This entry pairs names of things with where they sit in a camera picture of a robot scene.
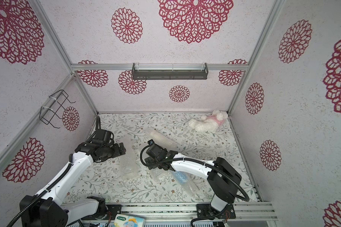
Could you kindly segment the blue vase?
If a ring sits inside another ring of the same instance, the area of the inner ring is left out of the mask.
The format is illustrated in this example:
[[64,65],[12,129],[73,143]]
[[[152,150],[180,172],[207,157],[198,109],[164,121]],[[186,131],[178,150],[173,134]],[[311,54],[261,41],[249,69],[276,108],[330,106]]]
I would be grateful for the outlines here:
[[173,172],[174,179],[179,185],[187,185],[189,182],[189,177],[183,172]]

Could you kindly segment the bubble wrap around vase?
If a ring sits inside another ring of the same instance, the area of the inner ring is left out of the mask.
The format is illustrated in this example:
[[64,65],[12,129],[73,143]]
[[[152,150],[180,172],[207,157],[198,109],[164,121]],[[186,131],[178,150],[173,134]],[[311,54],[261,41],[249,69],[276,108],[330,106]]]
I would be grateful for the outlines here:
[[178,184],[189,196],[195,196],[199,188],[192,181],[189,174],[184,172],[164,171],[162,169],[150,170],[150,176],[158,183],[164,183],[167,179]]

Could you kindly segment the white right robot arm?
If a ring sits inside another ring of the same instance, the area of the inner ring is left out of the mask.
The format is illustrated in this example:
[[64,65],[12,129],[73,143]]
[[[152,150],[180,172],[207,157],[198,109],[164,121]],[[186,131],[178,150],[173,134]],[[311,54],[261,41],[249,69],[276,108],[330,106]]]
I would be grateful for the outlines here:
[[240,186],[241,175],[223,158],[200,160],[185,156],[177,151],[161,147],[153,140],[148,141],[140,152],[141,163],[148,169],[184,172],[205,179],[214,192],[210,207],[221,211],[235,199],[249,202],[250,197]]

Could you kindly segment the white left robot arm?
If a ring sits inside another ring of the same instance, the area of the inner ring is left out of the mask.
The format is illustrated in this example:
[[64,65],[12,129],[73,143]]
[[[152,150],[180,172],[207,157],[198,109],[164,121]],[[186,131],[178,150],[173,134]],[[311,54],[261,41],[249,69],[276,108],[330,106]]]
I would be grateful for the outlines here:
[[75,152],[70,154],[67,164],[44,188],[20,201],[20,211],[8,226],[12,227],[21,220],[24,227],[66,227],[87,216],[105,217],[108,208],[103,198],[90,196],[82,202],[67,204],[63,200],[93,163],[125,155],[124,144],[115,143],[113,137],[110,131],[96,129],[87,141],[79,144]]

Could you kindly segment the loose bubble wrap sheet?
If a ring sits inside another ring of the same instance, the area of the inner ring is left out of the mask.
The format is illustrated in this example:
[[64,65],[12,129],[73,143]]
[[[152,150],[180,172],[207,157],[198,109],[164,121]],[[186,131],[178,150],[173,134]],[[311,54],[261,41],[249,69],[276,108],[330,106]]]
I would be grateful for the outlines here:
[[126,153],[119,158],[119,173],[123,179],[137,179],[140,174],[139,166],[136,163],[136,153],[133,149],[134,143],[131,141],[129,135],[123,136],[120,141],[124,144]]

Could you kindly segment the white plush dog pink shirt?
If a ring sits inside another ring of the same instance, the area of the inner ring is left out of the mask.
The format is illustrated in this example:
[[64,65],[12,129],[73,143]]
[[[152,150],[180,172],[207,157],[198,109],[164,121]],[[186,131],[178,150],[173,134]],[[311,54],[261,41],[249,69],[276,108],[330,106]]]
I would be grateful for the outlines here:
[[215,133],[219,127],[227,120],[228,113],[215,110],[211,115],[203,115],[200,120],[190,119],[188,126],[196,132]]

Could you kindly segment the tissue pack with cartoon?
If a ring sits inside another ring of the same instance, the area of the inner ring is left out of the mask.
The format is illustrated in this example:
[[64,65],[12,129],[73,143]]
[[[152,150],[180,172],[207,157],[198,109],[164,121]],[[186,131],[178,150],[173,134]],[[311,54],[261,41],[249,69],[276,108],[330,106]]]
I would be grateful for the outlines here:
[[117,214],[114,220],[115,227],[144,227],[146,219],[136,216]]

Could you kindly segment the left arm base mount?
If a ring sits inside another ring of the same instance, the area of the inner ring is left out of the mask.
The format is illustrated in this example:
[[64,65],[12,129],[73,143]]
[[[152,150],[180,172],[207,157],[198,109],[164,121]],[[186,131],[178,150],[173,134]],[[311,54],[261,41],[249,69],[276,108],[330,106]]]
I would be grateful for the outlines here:
[[106,220],[113,221],[115,217],[122,211],[122,205],[107,204],[104,214],[94,214],[83,218],[83,220]]

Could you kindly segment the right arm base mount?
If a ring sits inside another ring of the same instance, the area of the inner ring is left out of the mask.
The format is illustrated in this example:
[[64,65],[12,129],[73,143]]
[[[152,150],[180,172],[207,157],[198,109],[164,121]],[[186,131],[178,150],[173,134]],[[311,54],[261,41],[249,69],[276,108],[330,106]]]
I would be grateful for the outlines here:
[[235,209],[232,204],[227,204],[223,212],[211,207],[211,204],[197,204],[197,220],[214,220],[216,219],[235,219]]

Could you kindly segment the black wall shelf rack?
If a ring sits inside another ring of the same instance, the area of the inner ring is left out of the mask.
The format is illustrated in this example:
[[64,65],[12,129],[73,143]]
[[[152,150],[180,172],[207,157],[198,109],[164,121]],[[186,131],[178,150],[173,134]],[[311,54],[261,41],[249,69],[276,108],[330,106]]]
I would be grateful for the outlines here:
[[208,66],[204,64],[142,64],[134,63],[134,80],[206,80]]

